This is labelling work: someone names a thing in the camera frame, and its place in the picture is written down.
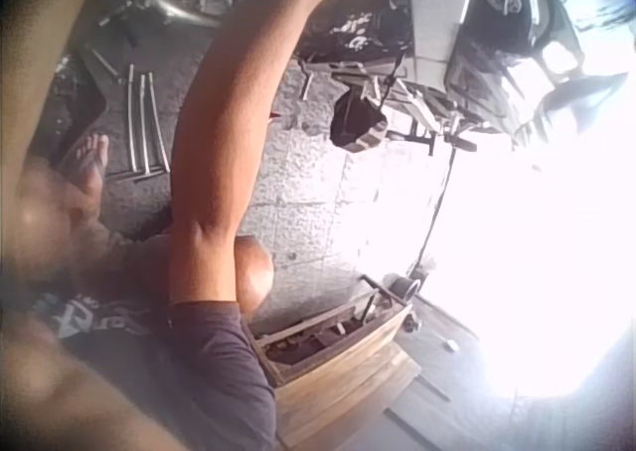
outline concrete floor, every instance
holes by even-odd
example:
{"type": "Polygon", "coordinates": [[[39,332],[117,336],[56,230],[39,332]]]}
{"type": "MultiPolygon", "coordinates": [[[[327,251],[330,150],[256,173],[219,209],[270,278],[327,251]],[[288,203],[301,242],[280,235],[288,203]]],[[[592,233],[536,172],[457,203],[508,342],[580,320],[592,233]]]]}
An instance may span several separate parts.
{"type": "MultiPolygon", "coordinates": [[[[135,29],[135,19],[130,19],[135,29]]],[[[172,147],[179,109],[212,33],[181,25],[139,28],[134,49],[102,53],[125,72],[153,71],[164,137],[172,147]]],[[[447,165],[448,150],[434,157],[415,144],[385,144],[352,155],[328,139],[332,107],[344,91],[317,76],[307,101],[299,100],[303,75],[290,65],[273,111],[258,181],[240,233],[254,234],[274,255],[275,284],[258,311],[255,331],[278,329],[347,301],[362,292],[356,277],[382,279],[406,273],[430,225],[447,165]]],[[[111,139],[108,173],[127,169],[124,92],[102,85],[108,111],[91,130],[111,139]]],[[[102,220],[124,235],[143,238],[170,201],[168,176],[143,183],[108,184],[102,220]]]]}

